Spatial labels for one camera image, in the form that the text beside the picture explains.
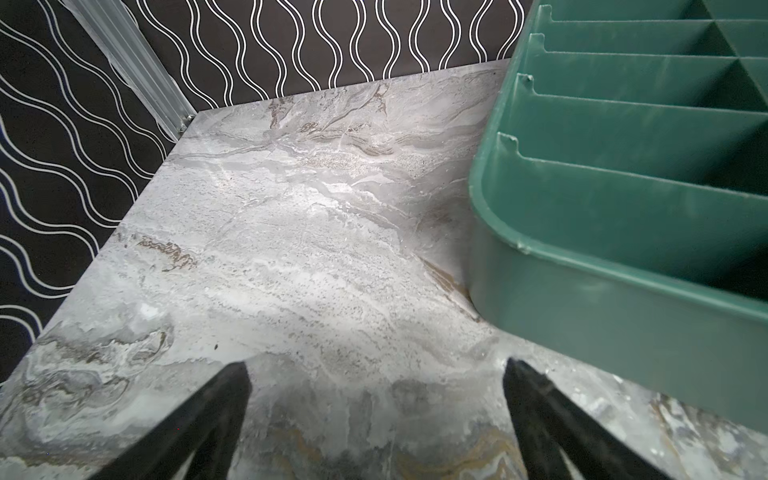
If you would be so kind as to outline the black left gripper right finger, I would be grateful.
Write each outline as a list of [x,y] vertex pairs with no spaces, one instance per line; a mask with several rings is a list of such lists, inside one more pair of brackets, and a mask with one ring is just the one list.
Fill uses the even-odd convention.
[[667,479],[564,395],[544,374],[510,357],[502,388],[530,479]]

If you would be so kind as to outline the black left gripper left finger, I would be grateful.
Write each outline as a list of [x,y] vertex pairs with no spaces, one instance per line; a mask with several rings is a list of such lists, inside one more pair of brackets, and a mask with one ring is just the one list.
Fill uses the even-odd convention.
[[252,384],[246,365],[226,365],[93,479],[226,479]]

